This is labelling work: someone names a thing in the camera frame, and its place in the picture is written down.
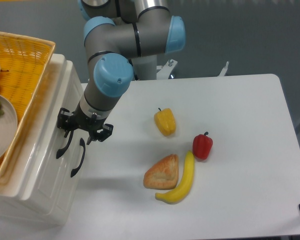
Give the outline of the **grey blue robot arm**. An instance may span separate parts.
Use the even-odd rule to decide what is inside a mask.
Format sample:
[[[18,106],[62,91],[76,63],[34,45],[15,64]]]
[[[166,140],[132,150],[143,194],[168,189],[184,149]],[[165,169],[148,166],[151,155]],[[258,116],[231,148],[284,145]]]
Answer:
[[[165,0],[80,0],[89,82],[75,109],[61,108],[57,127],[71,141],[74,131],[102,142],[113,131],[105,121],[134,79],[130,61],[180,51],[186,44],[181,17]]]

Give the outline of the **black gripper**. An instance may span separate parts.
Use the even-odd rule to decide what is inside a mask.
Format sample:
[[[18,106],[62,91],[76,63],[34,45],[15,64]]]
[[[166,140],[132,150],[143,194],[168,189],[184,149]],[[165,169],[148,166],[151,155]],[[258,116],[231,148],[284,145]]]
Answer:
[[[74,127],[87,131],[89,137],[86,144],[89,145],[91,142],[103,142],[112,135],[114,126],[109,123],[104,124],[105,120],[105,118],[94,119],[85,115],[80,104],[78,104],[74,112],[70,112],[64,107],[59,109],[56,127],[64,130],[65,138],[68,137],[69,132]]]

